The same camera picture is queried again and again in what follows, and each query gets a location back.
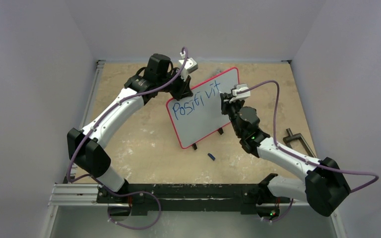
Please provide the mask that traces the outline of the red framed whiteboard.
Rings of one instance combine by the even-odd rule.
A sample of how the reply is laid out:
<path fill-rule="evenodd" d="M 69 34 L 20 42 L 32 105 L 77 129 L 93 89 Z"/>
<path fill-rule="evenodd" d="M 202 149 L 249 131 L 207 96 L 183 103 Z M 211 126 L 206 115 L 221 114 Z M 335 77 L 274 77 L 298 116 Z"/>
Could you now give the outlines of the red framed whiteboard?
<path fill-rule="evenodd" d="M 239 83 L 239 71 L 232 67 L 192 87 L 192 96 L 180 100 L 171 98 L 166 102 L 181 148 L 192 147 L 230 124 L 228 116 L 221 114 L 220 93 L 229 93 Z"/>

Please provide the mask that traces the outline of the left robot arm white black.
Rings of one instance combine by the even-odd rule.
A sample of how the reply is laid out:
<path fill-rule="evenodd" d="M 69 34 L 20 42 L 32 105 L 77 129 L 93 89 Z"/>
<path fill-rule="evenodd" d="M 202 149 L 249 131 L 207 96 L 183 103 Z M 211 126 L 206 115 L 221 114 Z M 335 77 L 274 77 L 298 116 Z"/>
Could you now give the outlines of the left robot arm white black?
<path fill-rule="evenodd" d="M 128 181 L 115 171 L 105 147 L 118 129 L 136 111 L 145 106 L 159 92 L 166 92 L 176 100 L 193 95 L 190 74 L 198 69 L 197 62 L 181 51 L 179 67 L 162 54 L 153 54 L 147 66 L 130 77 L 118 96 L 96 119 L 82 129 L 72 128 L 67 133 L 69 175 L 73 165 L 86 171 L 100 185 L 109 190 L 109 197 L 116 203 L 128 196 Z"/>

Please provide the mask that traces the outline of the blue marker cap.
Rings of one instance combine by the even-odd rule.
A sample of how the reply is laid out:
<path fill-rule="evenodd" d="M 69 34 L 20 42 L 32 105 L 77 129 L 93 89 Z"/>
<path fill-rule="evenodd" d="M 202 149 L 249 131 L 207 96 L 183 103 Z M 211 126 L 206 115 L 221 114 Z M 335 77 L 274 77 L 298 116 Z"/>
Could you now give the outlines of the blue marker cap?
<path fill-rule="evenodd" d="M 207 155 L 208 155 L 208 157 L 209 157 L 212 161 L 215 161 L 215 160 L 216 160 L 215 157 L 214 157 L 211 153 L 208 153 Z"/>

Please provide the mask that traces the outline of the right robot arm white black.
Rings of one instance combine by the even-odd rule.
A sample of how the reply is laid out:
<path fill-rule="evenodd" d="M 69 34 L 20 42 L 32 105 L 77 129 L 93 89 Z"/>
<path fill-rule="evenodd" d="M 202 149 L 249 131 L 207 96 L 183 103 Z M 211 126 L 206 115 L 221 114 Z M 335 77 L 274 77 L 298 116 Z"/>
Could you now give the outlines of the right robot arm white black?
<path fill-rule="evenodd" d="M 259 128 L 256 109 L 246 107 L 243 100 L 235 100 L 232 94 L 221 93 L 220 100 L 221 113 L 229 117 L 243 150 L 296 176 L 292 179 L 269 174 L 259 183 L 260 203 L 287 197 L 304 201 L 318 214 L 329 217 L 350 194 L 348 182 L 333 159 L 319 160 L 276 142 Z"/>

